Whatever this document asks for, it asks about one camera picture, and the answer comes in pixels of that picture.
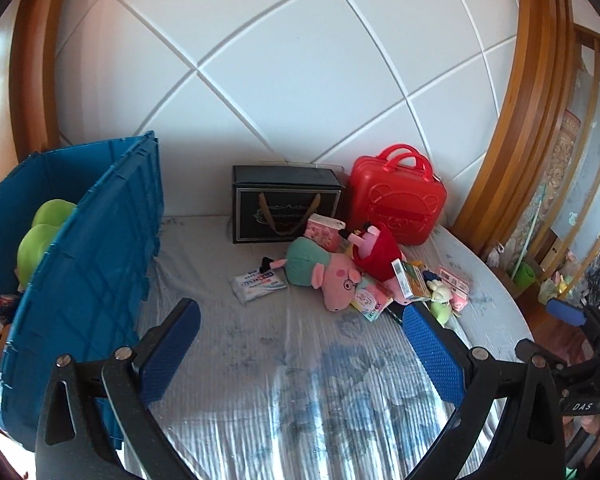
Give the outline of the green cup on floor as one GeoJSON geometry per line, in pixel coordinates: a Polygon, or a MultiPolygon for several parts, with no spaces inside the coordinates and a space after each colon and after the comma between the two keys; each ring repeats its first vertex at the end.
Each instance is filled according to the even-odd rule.
{"type": "Polygon", "coordinates": [[[520,266],[518,266],[513,277],[515,286],[522,292],[534,283],[535,280],[536,276],[532,266],[529,266],[528,263],[523,261],[520,266]]]}

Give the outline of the pink white flat box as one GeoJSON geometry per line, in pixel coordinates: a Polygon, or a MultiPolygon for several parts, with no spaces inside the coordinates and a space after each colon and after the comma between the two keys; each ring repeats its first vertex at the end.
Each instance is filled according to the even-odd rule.
{"type": "Polygon", "coordinates": [[[441,281],[451,289],[452,298],[450,304],[452,310],[460,314],[469,302],[469,284],[458,275],[446,270],[443,266],[440,266],[438,269],[438,275],[441,281]]]}

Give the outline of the red dress pig plush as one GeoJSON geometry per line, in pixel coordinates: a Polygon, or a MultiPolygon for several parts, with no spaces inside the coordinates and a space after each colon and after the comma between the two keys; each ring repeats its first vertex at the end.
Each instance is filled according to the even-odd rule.
{"type": "Polygon", "coordinates": [[[339,230],[338,234],[353,246],[351,258],[363,273],[389,289],[398,304],[410,303],[403,295],[392,266],[394,260],[404,260],[405,256],[388,226],[366,223],[361,234],[347,229],[339,230]]]}

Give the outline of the patterned bed sheet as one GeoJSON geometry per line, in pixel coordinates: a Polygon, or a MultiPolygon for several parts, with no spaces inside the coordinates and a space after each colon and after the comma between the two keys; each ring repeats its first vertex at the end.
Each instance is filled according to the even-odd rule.
{"type": "Polygon", "coordinates": [[[230,282],[282,244],[236,245],[226,217],[162,222],[138,328],[182,298],[201,326],[163,397],[160,428],[203,479],[402,479],[453,413],[388,314],[328,312],[288,286],[250,301],[230,282]]]}

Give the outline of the small white green plush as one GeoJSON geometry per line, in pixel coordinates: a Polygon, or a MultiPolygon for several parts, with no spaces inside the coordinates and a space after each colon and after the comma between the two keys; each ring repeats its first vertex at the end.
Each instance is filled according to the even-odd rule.
{"type": "Polygon", "coordinates": [[[430,292],[429,312],[440,325],[445,326],[452,315],[452,290],[440,280],[426,281],[426,285],[430,292]]]}

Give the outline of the colourful small tissue pack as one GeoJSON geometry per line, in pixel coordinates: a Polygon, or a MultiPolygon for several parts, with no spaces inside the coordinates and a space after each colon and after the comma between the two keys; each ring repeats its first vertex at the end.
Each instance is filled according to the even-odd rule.
{"type": "Polygon", "coordinates": [[[367,321],[376,321],[383,310],[393,302],[390,290],[383,284],[364,276],[355,286],[351,306],[360,312],[367,321]]]}

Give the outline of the pink floral tissue box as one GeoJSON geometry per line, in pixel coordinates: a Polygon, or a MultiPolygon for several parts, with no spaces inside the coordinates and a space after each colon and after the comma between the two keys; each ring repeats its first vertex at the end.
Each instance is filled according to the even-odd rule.
{"type": "Polygon", "coordinates": [[[339,232],[345,228],[346,224],[341,220],[321,214],[311,214],[306,222],[303,236],[313,240],[328,252],[338,252],[342,241],[339,232]]]}

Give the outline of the green plush toy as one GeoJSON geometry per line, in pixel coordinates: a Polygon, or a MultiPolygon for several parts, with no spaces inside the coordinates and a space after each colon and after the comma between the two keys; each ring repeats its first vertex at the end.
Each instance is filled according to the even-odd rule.
{"type": "Polygon", "coordinates": [[[20,292],[29,285],[50,244],[75,209],[75,203],[55,198],[45,202],[36,211],[31,227],[17,250],[16,274],[20,292]]]}

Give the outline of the white wet wipes pack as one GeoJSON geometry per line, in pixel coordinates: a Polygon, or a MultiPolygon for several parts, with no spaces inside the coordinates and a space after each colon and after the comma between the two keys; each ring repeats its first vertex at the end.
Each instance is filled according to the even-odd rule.
{"type": "Polygon", "coordinates": [[[273,271],[250,271],[236,276],[230,281],[232,291],[241,304],[268,296],[287,287],[286,283],[273,271]]]}

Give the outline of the black gift bag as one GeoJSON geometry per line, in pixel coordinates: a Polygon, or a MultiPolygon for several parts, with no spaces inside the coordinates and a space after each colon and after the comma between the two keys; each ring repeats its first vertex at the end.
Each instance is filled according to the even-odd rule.
{"type": "Polygon", "coordinates": [[[311,214],[336,214],[344,186],[329,168],[237,165],[232,189],[233,242],[245,244],[300,236],[311,214]]]}

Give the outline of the teal dress pig plush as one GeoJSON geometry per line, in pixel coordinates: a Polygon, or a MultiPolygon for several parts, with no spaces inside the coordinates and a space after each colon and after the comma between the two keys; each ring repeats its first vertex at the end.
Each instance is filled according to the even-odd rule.
{"type": "Polygon", "coordinates": [[[353,260],[341,252],[328,252],[304,236],[296,238],[281,259],[264,257],[261,273],[283,269],[291,285],[320,290],[330,312],[345,309],[354,299],[362,274],[353,260]]]}

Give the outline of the red plastic suitcase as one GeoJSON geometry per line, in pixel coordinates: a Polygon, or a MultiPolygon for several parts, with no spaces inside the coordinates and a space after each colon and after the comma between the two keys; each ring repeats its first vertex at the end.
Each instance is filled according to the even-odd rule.
{"type": "Polygon", "coordinates": [[[347,227],[386,226],[398,243],[420,245],[437,224],[447,197],[425,155],[414,146],[393,144],[354,162],[347,185],[347,227]]]}

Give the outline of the blue plastic crate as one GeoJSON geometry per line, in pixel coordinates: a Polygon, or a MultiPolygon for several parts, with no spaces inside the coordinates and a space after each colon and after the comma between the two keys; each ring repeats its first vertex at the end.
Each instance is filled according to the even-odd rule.
{"type": "Polygon", "coordinates": [[[16,291],[18,246],[54,198],[76,204],[36,268],[0,367],[0,428],[26,450],[58,356],[109,358],[138,341],[163,214],[155,133],[34,153],[0,183],[0,296],[16,291]]]}

